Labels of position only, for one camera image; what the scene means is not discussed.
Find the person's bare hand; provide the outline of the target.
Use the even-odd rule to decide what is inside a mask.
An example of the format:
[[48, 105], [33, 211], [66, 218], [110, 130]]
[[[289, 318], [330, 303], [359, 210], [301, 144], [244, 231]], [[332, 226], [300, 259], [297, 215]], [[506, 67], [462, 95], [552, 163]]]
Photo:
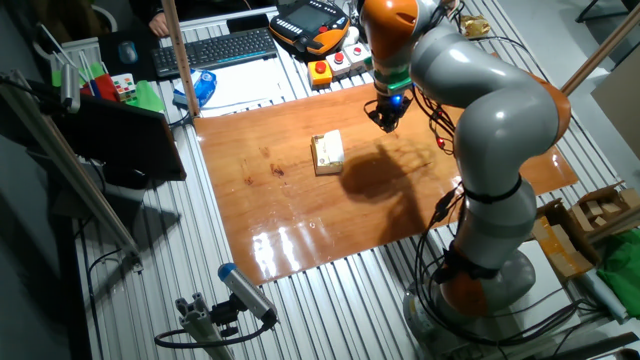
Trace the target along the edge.
[[169, 35], [168, 24], [163, 12], [157, 13], [148, 23], [151, 32], [159, 38]]

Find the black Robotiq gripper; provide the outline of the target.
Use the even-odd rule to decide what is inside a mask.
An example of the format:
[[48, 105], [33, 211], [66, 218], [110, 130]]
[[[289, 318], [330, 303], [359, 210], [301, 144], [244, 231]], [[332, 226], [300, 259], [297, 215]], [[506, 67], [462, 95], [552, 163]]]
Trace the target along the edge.
[[377, 119], [381, 121], [381, 128], [384, 131], [394, 132], [400, 119], [404, 116], [412, 99], [402, 94], [395, 95], [381, 95], [377, 96], [377, 105], [375, 113]]

